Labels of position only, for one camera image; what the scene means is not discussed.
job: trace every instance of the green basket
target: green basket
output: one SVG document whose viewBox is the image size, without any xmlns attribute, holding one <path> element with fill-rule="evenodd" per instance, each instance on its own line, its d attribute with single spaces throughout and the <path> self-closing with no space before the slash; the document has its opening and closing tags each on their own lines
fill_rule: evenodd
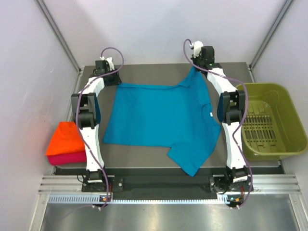
<svg viewBox="0 0 308 231">
<path fill-rule="evenodd" d="M 249 105 L 242 126 L 248 160 L 280 160 L 304 153 L 307 136 L 288 91 L 274 83 L 246 83 Z"/>
</svg>

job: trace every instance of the wall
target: wall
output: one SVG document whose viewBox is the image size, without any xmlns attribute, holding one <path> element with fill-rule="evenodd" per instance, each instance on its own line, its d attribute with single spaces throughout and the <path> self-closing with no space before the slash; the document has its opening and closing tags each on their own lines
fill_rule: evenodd
<svg viewBox="0 0 308 231">
<path fill-rule="evenodd" d="M 0 227 L 24 231 L 77 72 L 35 1 L 1 1 L 0 16 Z"/>
<path fill-rule="evenodd" d="M 107 46 L 119 48 L 127 64 L 186 63 L 186 38 L 214 46 L 218 62 L 250 62 L 284 0 L 45 2 L 83 66 Z"/>
<path fill-rule="evenodd" d="M 308 132 L 308 1 L 296 0 L 255 68 L 259 81 L 285 86 Z M 295 173 L 308 203 L 308 153 L 285 159 L 289 173 Z"/>
</svg>

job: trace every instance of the purple cable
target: purple cable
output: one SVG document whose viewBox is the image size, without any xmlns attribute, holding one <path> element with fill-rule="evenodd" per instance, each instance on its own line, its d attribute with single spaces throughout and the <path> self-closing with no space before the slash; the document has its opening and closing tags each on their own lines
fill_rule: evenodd
<svg viewBox="0 0 308 231">
<path fill-rule="evenodd" d="M 119 52 L 119 54 L 120 54 L 121 57 L 122 57 L 122 64 L 121 64 L 121 66 L 120 66 L 117 70 L 115 70 L 115 71 L 112 71 L 112 72 L 110 72 L 110 73 L 106 73 L 106 74 L 97 76 L 97 77 L 96 77 L 94 80 L 92 80 L 88 85 L 86 85 L 86 86 L 80 91 L 80 93 L 79 93 L 78 103 L 77 103 L 77 110 L 76 110 L 76 127 L 77 127 L 77 131 L 78 131 L 78 133 L 79 133 L 79 136 L 80 136 L 81 140 L 84 142 L 84 144 L 86 145 L 86 147 L 88 148 L 88 150 L 89 150 L 91 156 L 93 157 L 94 161 L 98 164 L 98 166 L 99 166 L 100 169 L 102 170 L 103 175 L 104 175 L 104 178 L 105 178 L 105 181 L 106 181 L 106 187 L 107 187 L 107 188 L 106 188 L 106 197 L 107 197 L 107 198 L 106 198 L 106 201 L 105 201 L 105 203 L 103 204 L 102 208 L 105 208 L 105 207 L 106 207 L 107 201 L 108 201 L 108 194 L 109 194 L 109 182 L 108 182 L 108 177 L 107 177 L 107 174 L 106 174 L 104 168 L 103 168 L 102 165 L 100 164 L 100 162 L 95 158 L 95 156 L 94 156 L 94 154 L 93 154 L 91 148 L 90 148 L 89 145 L 86 143 L 86 141 L 83 139 L 83 136 L 82 136 L 82 134 L 81 134 L 81 132 L 80 132 L 80 129 L 79 129 L 79 126 L 78 126 L 78 117 L 79 117 L 81 96 L 82 96 L 83 91 L 84 91 L 85 89 L 87 89 L 87 88 L 88 88 L 94 81 L 96 81 L 97 79 L 102 78 L 102 77 L 105 77 L 105 76 L 108 76 L 108 75 L 112 75 L 112 74 L 118 72 L 119 70 L 121 70 L 121 68 L 122 68 L 123 65 L 124 65 L 124 56 L 123 56 L 122 52 L 119 51 L 117 48 L 114 48 L 114 47 L 107 47 L 107 48 L 103 49 L 103 51 L 102 51 L 102 53 L 101 53 L 101 57 L 103 56 L 103 53 L 104 53 L 106 50 L 109 50 L 109 49 L 116 50 L 117 52 Z M 92 205 L 82 205 L 82 206 L 80 206 L 80 207 L 77 207 L 77 208 L 73 209 L 72 211 L 70 211 L 69 213 L 65 214 L 63 217 L 61 217 L 55 224 L 60 223 L 60 222 L 63 221 L 65 218 L 67 218 L 69 215 L 71 215 L 72 213 L 74 213 L 75 211 L 77 211 L 77 210 L 79 210 L 79 209 L 81 209 L 81 208 L 90 207 L 90 206 L 92 206 Z M 49 223 L 50 223 L 51 225 L 53 225 L 53 224 L 51 223 L 51 221 L 50 221 L 50 217 L 48 216 L 47 218 L 48 218 Z"/>
<path fill-rule="evenodd" d="M 188 41 L 190 44 L 192 44 L 192 41 L 191 41 L 190 39 L 188 39 L 188 38 L 185 39 L 184 44 L 183 44 L 183 51 L 184 51 L 185 58 L 187 59 L 187 61 L 188 61 L 191 65 L 193 65 L 195 68 L 197 68 L 197 69 L 199 69 L 199 70 L 201 70 L 201 71 L 205 71 L 205 72 L 211 73 L 211 74 L 213 74 L 213 75 L 216 75 L 216 76 L 225 78 L 225 79 L 227 79 L 227 80 L 231 80 L 231 81 L 234 81 L 234 82 L 238 82 L 238 83 L 240 83 L 240 84 L 243 86 L 243 89 L 244 89 L 244 92 L 245 92 L 245 110 L 244 110 L 243 118 L 242 118 L 242 120 L 241 120 L 239 126 L 236 128 L 236 130 L 235 130 L 234 133 L 232 134 L 232 137 L 233 137 L 233 139 L 234 139 L 234 142 L 236 143 L 238 149 L 240 150 L 240 153 L 241 153 L 241 155 L 243 156 L 243 159 L 244 159 L 246 165 L 248 166 L 249 173 L 250 173 L 250 187 L 249 187 L 249 190 L 248 190 L 248 193 L 247 193 L 246 198 L 244 199 L 243 203 L 239 206 L 239 208 L 241 208 L 241 207 L 246 203 L 246 201 L 248 200 L 248 197 L 249 197 L 249 195 L 250 195 L 250 193 L 251 193 L 251 191 L 252 191 L 252 186 L 253 186 L 253 185 L 252 185 L 252 182 L 253 182 L 253 179 L 252 179 L 252 178 L 253 178 L 253 177 L 252 177 L 251 166 L 250 166 L 250 164 L 248 163 L 248 161 L 247 161 L 247 159 L 246 159 L 246 157 L 245 157 L 245 155 L 244 155 L 244 153 L 243 153 L 243 151 L 242 151 L 242 149 L 241 149 L 239 143 L 237 142 L 237 140 L 236 140 L 236 138 L 235 138 L 235 136 L 234 136 L 235 133 L 238 131 L 238 129 L 240 129 L 240 127 L 243 125 L 243 123 L 244 123 L 244 121 L 245 121 L 245 119 L 246 119 L 246 115 L 247 115 L 247 111 L 248 111 L 248 92 L 247 92 L 247 88 L 246 88 L 246 85 L 245 85 L 242 81 L 240 81 L 240 80 L 238 80 L 238 79 L 234 79 L 234 78 L 230 78 L 230 77 L 227 77 L 227 76 L 224 76 L 224 75 L 220 75 L 220 74 L 218 74 L 218 73 L 215 73 L 215 72 L 213 72 L 213 71 L 200 68 L 200 67 L 198 67 L 197 65 L 195 65 L 195 64 L 189 59 L 189 57 L 188 57 L 187 54 L 186 54 L 185 44 L 186 44 L 187 41 Z"/>
</svg>

